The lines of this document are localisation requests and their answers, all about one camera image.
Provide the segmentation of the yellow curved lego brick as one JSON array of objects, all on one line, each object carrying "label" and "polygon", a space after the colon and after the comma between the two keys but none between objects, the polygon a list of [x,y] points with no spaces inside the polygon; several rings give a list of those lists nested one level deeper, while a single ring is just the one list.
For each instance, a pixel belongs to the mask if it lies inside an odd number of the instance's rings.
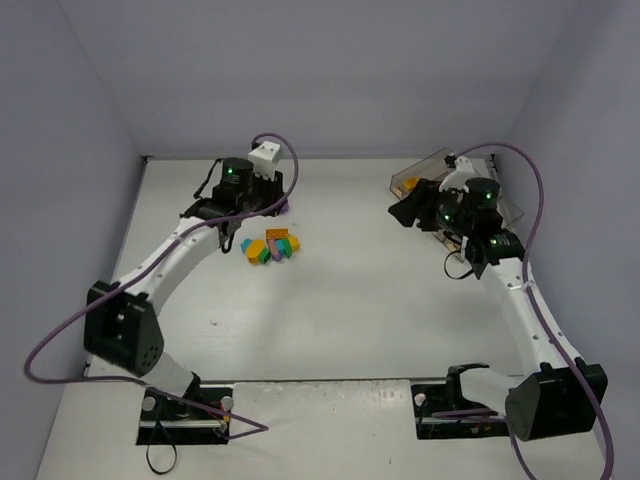
[{"label": "yellow curved lego brick", "polygon": [[419,180],[420,180],[419,177],[413,177],[413,178],[406,179],[403,182],[403,189],[406,192],[410,192],[410,191],[414,190],[416,188]]}]

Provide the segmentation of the purple rounded lego brick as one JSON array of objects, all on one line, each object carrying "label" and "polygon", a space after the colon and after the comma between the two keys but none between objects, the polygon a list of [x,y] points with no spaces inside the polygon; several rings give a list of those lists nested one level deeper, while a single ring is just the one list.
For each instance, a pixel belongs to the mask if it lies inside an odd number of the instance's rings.
[{"label": "purple rounded lego brick", "polygon": [[284,203],[282,204],[282,206],[280,207],[280,209],[279,209],[279,211],[278,211],[278,215],[279,215],[279,216],[281,216],[281,215],[285,215],[285,214],[287,214],[287,213],[289,212],[289,210],[290,210],[290,205],[289,205],[289,202],[288,202],[288,201],[286,201],[286,202],[284,202]]}]

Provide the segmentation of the orange lego plate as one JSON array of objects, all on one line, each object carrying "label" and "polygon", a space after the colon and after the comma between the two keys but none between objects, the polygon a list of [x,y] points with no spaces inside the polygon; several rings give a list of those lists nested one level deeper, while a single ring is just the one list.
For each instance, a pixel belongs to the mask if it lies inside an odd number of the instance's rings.
[{"label": "orange lego plate", "polygon": [[267,240],[284,239],[289,236],[287,228],[268,228],[265,230],[265,238]]}]

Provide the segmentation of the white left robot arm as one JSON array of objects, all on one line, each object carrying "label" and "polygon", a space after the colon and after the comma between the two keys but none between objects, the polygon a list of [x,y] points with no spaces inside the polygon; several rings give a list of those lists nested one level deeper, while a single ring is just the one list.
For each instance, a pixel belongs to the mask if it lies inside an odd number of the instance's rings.
[{"label": "white left robot arm", "polygon": [[181,214],[169,238],[118,281],[88,291],[84,348],[146,385],[181,399],[200,398],[200,377],[165,349],[158,316],[191,271],[216,251],[228,253],[243,216],[275,216],[284,205],[279,156],[255,149],[245,158],[216,160],[221,179],[209,196]]}]

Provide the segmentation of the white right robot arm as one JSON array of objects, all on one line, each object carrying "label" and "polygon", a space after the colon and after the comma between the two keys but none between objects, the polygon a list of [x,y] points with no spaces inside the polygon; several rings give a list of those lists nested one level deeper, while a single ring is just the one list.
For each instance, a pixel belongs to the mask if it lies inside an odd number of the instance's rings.
[{"label": "white right robot arm", "polygon": [[596,421],[608,379],[560,334],[525,261],[516,234],[498,211],[500,185],[483,177],[460,188],[418,180],[389,213],[404,227],[442,231],[459,240],[471,274],[499,306],[516,340],[523,377],[502,375],[483,363],[449,368],[446,385],[454,411],[481,405],[505,417],[516,437],[539,440],[583,433]]}]

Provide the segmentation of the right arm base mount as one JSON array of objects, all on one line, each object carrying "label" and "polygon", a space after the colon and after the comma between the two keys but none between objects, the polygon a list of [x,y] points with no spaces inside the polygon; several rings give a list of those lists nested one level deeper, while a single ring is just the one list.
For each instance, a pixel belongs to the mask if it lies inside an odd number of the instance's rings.
[{"label": "right arm base mount", "polygon": [[508,428],[498,414],[465,399],[460,376],[487,364],[455,365],[442,381],[411,383],[415,433],[418,440],[457,440],[508,437]]}]

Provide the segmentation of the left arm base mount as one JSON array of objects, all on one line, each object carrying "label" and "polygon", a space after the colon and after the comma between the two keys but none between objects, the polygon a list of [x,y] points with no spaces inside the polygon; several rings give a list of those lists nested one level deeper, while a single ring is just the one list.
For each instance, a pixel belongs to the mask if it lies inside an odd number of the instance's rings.
[{"label": "left arm base mount", "polygon": [[141,402],[136,444],[164,446],[226,445],[231,420],[146,389]]}]

